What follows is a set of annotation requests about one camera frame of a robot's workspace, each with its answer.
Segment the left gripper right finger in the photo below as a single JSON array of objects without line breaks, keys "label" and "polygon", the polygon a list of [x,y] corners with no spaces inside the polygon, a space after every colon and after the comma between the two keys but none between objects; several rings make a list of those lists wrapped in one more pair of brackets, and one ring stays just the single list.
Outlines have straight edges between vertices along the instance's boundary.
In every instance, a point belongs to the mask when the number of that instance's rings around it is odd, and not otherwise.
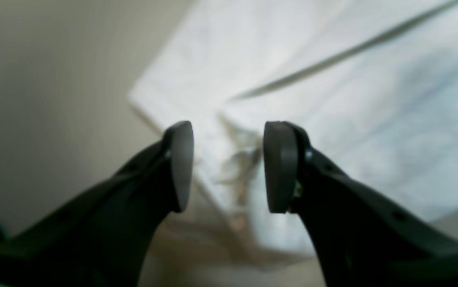
[{"label": "left gripper right finger", "polygon": [[291,122],[266,122],[273,214],[298,214],[328,287],[458,287],[458,240],[349,177]]}]

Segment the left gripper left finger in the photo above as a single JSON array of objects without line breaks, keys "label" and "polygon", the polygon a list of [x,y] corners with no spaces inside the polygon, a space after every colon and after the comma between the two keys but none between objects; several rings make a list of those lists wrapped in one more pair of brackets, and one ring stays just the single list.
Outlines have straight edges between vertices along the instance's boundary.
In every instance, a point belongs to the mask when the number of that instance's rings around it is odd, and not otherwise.
[{"label": "left gripper left finger", "polygon": [[180,121],[118,172],[33,227],[0,242],[0,284],[135,287],[160,223],[185,211],[192,124]]}]

